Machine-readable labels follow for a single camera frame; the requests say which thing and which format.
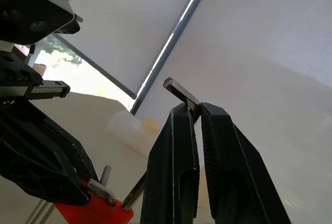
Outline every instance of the green foliage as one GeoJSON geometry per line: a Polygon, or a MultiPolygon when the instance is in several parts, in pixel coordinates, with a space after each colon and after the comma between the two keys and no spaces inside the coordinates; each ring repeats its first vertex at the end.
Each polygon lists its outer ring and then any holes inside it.
{"type": "Polygon", "coordinates": [[[55,64],[53,64],[53,67],[54,68],[58,67],[64,61],[65,61],[64,59],[58,58],[58,61],[55,64]]]}
{"type": "Polygon", "coordinates": [[[52,52],[54,50],[57,50],[61,53],[67,53],[68,55],[72,56],[73,59],[68,61],[65,60],[67,62],[72,62],[75,64],[80,64],[81,58],[80,56],[78,56],[73,50],[71,50],[70,48],[68,48],[64,43],[62,43],[61,41],[59,41],[55,36],[53,35],[49,35],[45,38],[46,44],[44,46],[44,50],[45,52],[52,54],[52,52]]]}

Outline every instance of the white roller blind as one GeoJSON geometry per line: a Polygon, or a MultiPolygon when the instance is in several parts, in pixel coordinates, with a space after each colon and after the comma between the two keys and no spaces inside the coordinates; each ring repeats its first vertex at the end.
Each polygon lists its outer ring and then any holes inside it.
{"type": "Polygon", "coordinates": [[[63,37],[135,93],[187,1],[71,0],[84,22],[63,37]]]}

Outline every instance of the white wall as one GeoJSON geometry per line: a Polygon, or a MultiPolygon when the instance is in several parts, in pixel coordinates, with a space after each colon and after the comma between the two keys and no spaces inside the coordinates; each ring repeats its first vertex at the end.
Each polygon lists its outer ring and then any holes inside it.
{"type": "Polygon", "coordinates": [[[180,103],[162,87],[173,77],[231,114],[261,153],[292,223],[330,223],[331,7],[202,0],[136,116],[165,123],[180,103]]]}
{"type": "MultiPolygon", "coordinates": [[[[98,177],[104,166],[110,165],[107,187],[123,201],[146,171],[147,161],[127,148],[121,141],[105,132],[114,113],[124,110],[119,102],[102,97],[70,93],[66,98],[33,101],[33,103],[71,133],[83,145],[93,162],[98,177]]],[[[16,184],[0,177],[0,223],[25,223],[38,203],[16,184]]],[[[142,199],[133,208],[132,223],[139,223],[142,199]]],[[[58,211],[54,211],[47,224],[65,224],[58,211]]]]}

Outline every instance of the orange object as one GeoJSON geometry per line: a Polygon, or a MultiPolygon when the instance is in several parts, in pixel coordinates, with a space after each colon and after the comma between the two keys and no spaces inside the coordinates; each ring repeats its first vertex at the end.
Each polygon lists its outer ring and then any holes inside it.
{"type": "Polygon", "coordinates": [[[85,206],[73,206],[55,203],[56,208],[68,224],[128,224],[133,218],[134,211],[124,211],[121,202],[115,206],[91,193],[90,202],[85,206]]]}
{"type": "Polygon", "coordinates": [[[41,76],[43,76],[47,67],[46,65],[35,63],[32,68],[41,76]]]}

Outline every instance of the gray strip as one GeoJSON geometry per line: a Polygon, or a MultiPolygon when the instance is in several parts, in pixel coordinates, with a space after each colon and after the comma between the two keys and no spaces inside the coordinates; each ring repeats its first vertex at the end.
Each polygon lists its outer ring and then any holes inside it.
{"type": "Polygon", "coordinates": [[[41,199],[37,206],[34,208],[34,210],[32,211],[32,213],[30,214],[29,218],[26,220],[25,224],[29,224],[30,220],[32,220],[32,218],[34,217],[35,213],[37,212],[37,210],[39,209],[39,207],[42,205],[42,203],[44,202],[43,199],[41,199]]]}
{"type": "Polygon", "coordinates": [[[103,76],[105,76],[107,79],[109,79],[111,82],[113,82],[119,89],[121,89],[123,92],[125,92],[129,97],[132,99],[136,99],[137,95],[133,93],[130,89],[128,89],[125,85],[123,85],[120,81],[118,81],[116,78],[114,78],[112,75],[110,75],[108,72],[106,72],[104,69],[102,69],[99,65],[97,65],[93,60],[88,58],[85,54],[83,54],[81,51],[79,51],[77,48],[75,48],[72,44],[70,44],[66,39],[64,39],[59,34],[53,34],[57,39],[59,39],[61,42],[63,42],[68,48],[73,50],[76,54],[78,54],[83,60],[88,62],[92,67],[94,67],[96,70],[98,70],[103,76]]]}
{"type": "MultiPolygon", "coordinates": [[[[184,10],[188,7],[189,2],[190,2],[190,0],[186,4],[184,10]]],[[[175,47],[178,39],[182,35],[183,30],[187,26],[189,20],[191,19],[194,11],[196,10],[196,8],[197,8],[197,6],[199,5],[200,2],[201,2],[201,0],[194,0],[191,4],[190,8],[188,9],[186,15],[184,16],[183,20],[180,22],[180,18],[181,18],[184,11],[181,13],[178,21],[174,25],[174,28],[173,28],[172,32],[170,33],[170,34],[174,33],[173,38],[171,39],[169,45],[167,46],[164,54],[160,58],[157,66],[153,70],[153,72],[152,72],[150,78],[148,79],[144,89],[142,90],[142,93],[136,99],[136,102],[135,102],[133,108],[131,109],[132,114],[134,114],[134,115],[136,114],[137,110],[139,109],[139,107],[140,107],[141,103],[143,102],[145,96],[147,95],[147,93],[149,92],[149,90],[152,87],[153,83],[155,82],[159,72],[161,71],[162,67],[164,66],[167,58],[169,57],[170,53],[172,52],[173,48],[175,47]]]]}

